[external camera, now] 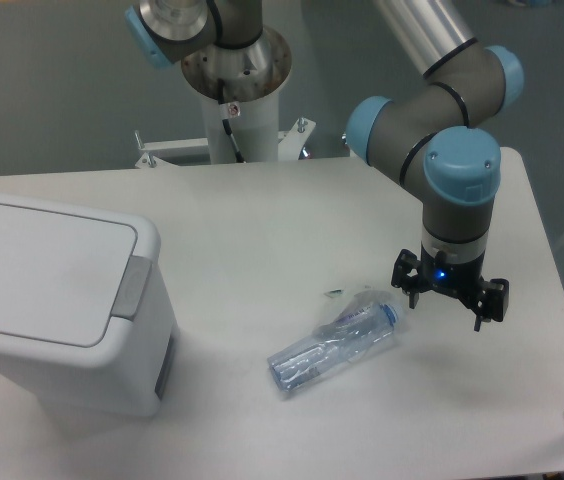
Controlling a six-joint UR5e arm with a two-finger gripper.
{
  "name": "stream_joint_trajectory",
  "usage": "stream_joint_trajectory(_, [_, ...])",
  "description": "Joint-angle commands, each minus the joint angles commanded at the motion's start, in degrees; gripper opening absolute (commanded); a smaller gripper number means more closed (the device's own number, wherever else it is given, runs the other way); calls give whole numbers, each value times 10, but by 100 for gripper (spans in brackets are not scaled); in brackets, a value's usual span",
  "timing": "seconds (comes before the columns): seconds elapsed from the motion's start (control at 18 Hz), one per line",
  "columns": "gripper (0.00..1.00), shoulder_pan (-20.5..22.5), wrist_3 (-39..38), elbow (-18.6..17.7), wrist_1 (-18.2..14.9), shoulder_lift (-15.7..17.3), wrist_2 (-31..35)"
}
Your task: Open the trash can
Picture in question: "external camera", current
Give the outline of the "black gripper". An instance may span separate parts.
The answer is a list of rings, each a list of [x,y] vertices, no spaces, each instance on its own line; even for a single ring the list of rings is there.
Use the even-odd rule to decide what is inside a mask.
[[[391,286],[408,297],[408,307],[415,309],[421,293],[433,291],[461,303],[475,314],[474,331],[483,323],[502,322],[509,304],[509,281],[482,277],[484,252],[467,262],[449,262],[445,256],[432,256],[424,245],[421,259],[402,249],[394,263]]]

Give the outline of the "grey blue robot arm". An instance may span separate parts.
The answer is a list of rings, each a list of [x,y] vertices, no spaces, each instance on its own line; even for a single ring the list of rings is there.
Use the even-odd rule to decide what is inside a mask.
[[[345,128],[350,151],[423,206],[421,250],[398,255],[391,283],[411,303],[433,291],[459,300],[478,323],[500,322],[509,284],[485,279],[482,266],[501,152],[480,124],[519,97],[523,68],[509,50],[481,45],[449,1],[376,7],[426,83],[403,104],[362,101]],[[279,158],[277,111],[256,118],[253,106],[276,97],[291,55],[264,24],[260,2],[140,1],[125,20],[146,59],[157,68],[179,64],[206,101],[213,162]]]

